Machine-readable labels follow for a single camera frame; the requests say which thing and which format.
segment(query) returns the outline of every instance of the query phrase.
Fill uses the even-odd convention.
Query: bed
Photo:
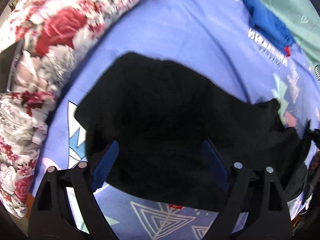
[[[285,57],[261,34],[249,28],[241,0],[141,0],[107,31],[72,72],[58,108],[49,117],[48,136],[41,148],[31,193],[36,195],[49,166],[67,169],[85,160],[85,130],[74,119],[81,99],[120,55],[135,51],[171,59],[205,75],[240,100],[252,104],[277,98],[279,115],[303,134],[319,128],[320,86],[298,45]],[[312,144],[306,165],[316,151]],[[86,231],[74,192],[69,201],[79,229]],[[95,198],[120,239],[198,239],[216,212],[177,207],[130,196],[104,184]],[[302,195],[288,206],[292,219],[303,208]],[[245,224],[242,213],[234,231]]]

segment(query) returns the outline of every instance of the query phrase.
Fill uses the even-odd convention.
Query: black fabric
[[[315,187],[304,224],[298,229],[292,240],[318,240],[320,228],[320,183]]]
[[[13,222],[0,201],[0,234],[1,239],[28,240],[26,235]]]
[[[284,128],[278,109],[276,99],[244,103],[183,65],[129,53],[102,75],[75,118],[87,131],[89,162],[109,142],[119,142],[107,179],[112,186],[153,201],[218,212],[227,194],[202,158],[207,138],[248,168],[273,167],[284,188],[291,184],[288,200],[301,192],[304,178],[292,180],[292,174],[303,167],[310,139],[301,141],[294,128]]]

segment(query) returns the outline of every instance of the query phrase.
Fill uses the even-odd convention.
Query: white triangle pattern
[[[79,129],[79,138],[77,146],[82,144],[85,141],[86,130],[78,123],[75,119],[75,112],[77,105],[68,101],[68,127],[69,127],[69,138],[75,134]]]
[[[178,215],[170,208],[164,211],[163,208],[158,210],[135,202],[130,204],[152,240],[167,236],[196,219],[196,217]]]
[[[81,160],[81,158],[79,157],[79,155],[76,154],[76,152],[69,147],[68,169],[73,168],[80,160]]]
[[[196,239],[201,240],[204,237],[204,235],[208,232],[212,224],[213,224],[213,221],[208,227],[192,226],[192,230],[194,235],[196,236]]]

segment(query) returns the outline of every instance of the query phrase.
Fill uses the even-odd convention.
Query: floral blanket
[[[139,1],[20,0],[0,29],[0,50],[25,39],[12,92],[0,94],[0,200],[14,216],[27,212],[45,121],[70,73]]]

